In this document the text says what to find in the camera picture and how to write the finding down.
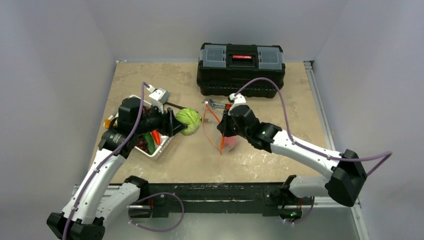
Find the green cabbage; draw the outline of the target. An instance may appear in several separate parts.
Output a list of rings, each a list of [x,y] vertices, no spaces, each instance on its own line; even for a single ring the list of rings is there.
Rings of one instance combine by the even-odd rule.
[[[199,113],[191,108],[181,109],[175,117],[178,121],[186,125],[186,129],[180,132],[183,136],[191,136],[195,134],[202,123]]]

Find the clear zip top bag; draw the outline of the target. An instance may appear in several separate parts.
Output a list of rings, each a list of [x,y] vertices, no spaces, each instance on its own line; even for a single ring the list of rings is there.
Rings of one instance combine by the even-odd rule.
[[[208,142],[216,149],[221,155],[231,150],[223,149],[223,139],[225,136],[218,131],[217,126],[220,123],[224,110],[222,109],[206,109],[204,104],[202,115],[202,129]]]

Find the white plastic basket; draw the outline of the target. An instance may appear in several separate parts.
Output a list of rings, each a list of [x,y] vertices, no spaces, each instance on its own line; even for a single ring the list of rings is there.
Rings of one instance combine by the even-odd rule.
[[[132,94],[132,95],[129,95],[127,98],[125,98],[125,99],[129,99],[129,98],[137,98],[137,99],[140,99],[140,97],[139,96],[137,96],[137,95],[135,95],[135,94]],[[145,109],[150,109],[151,108],[151,103],[150,102],[148,102],[147,100],[143,100],[144,101],[144,103],[143,103],[143,107],[145,108]],[[119,116],[119,113],[118,113],[118,110],[116,110],[114,113],[112,113],[108,118],[106,118],[106,119],[115,119],[115,118],[117,118]],[[155,147],[156,147],[156,150],[155,150],[155,152],[152,154],[152,155],[150,155],[150,154],[148,154],[148,153],[145,153],[144,151],[142,151],[142,150],[140,150],[138,147],[134,147],[134,150],[137,150],[138,152],[140,152],[141,154],[143,154],[143,155],[145,155],[146,157],[148,157],[148,158],[151,158],[151,159],[153,159],[153,160],[156,160],[156,159],[158,159],[159,158],[159,156],[162,154],[162,152],[165,150],[165,148],[166,148],[166,146],[170,143],[170,141],[172,140],[172,138],[171,137],[168,137],[168,136],[165,136],[165,135],[161,135],[161,144],[160,145],[157,145],[156,143],[155,143]]]

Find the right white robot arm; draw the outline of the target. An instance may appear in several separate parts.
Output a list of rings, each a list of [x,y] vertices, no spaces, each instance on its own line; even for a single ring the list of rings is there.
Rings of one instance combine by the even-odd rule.
[[[288,157],[320,174],[289,176],[280,191],[282,200],[288,204],[305,197],[330,197],[352,207],[368,177],[356,152],[333,151],[290,137],[281,127],[261,122],[247,105],[225,110],[217,129],[224,137],[240,136],[258,150]]]

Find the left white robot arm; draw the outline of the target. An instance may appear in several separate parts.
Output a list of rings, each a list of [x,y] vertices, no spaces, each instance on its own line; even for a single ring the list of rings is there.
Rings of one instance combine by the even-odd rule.
[[[118,192],[102,200],[113,176],[136,147],[139,136],[158,131],[173,137],[187,129],[171,108],[162,105],[144,108],[144,99],[128,97],[118,107],[109,128],[103,133],[95,159],[81,185],[61,212],[52,212],[46,224],[60,240],[101,240],[107,224],[131,204],[153,205],[153,199],[169,192],[152,193],[149,182],[129,176]]]

